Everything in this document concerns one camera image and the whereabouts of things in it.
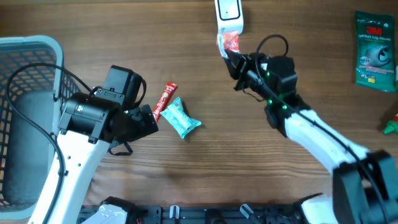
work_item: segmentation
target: bottle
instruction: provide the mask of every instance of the bottle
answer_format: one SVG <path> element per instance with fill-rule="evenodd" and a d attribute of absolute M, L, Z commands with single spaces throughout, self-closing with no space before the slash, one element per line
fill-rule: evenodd
<path fill-rule="evenodd" d="M 396 114 L 392 120 L 387 122 L 386 128 L 383 131 L 384 134 L 398 133 L 398 114 Z"/>

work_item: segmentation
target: green bottle cap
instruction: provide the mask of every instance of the green bottle cap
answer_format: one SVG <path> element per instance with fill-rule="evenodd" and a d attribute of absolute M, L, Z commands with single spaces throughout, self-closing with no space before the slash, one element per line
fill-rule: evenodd
<path fill-rule="evenodd" d="M 395 131 L 396 131 L 396 129 L 393 127 L 393 125 L 388 125 L 388 126 L 384 129 L 383 134 L 390 134 L 390 133 L 393 133 L 393 132 L 395 132 Z"/>

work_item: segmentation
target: teal package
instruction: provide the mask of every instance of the teal package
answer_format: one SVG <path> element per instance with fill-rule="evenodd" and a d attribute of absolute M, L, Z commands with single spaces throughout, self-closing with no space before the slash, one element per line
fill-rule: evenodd
<path fill-rule="evenodd" d="M 396 91 L 394 17 L 355 12 L 356 84 Z"/>
<path fill-rule="evenodd" d="M 184 113 L 179 97 L 160 114 L 175 128 L 182 139 L 195 127 L 201 125 L 200 121 L 192 119 Z"/>

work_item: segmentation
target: blue packet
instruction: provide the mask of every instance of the blue packet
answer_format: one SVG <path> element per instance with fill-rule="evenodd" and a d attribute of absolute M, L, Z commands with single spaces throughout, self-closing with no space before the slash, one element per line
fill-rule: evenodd
<path fill-rule="evenodd" d="M 160 114 L 175 128 L 182 139 L 195 127 L 201 125 L 200 121 L 192 119 L 184 113 L 179 97 Z"/>

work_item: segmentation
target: red and white packet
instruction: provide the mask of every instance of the red and white packet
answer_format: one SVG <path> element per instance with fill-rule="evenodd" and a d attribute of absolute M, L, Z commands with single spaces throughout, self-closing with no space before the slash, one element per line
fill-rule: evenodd
<path fill-rule="evenodd" d="M 177 88 L 177 84 L 172 83 L 172 82 L 167 82 L 167 85 L 163 91 L 162 97 L 160 97 L 159 102 L 157 102 L 155 109 L 152 112 L 156 122 L 160 118 L 160 112 L 163 111 L 164 107 L 167 105 L 167 102 L 169 102 L 169 99 L 173 95 L 176 88 Z"/>
<path fill-rule="evenodd" d="M 217 45 L 223 58 L 228 58 L 226 49 L 239 53 L 239 32 L 234 30 L 217 34 Z"/>

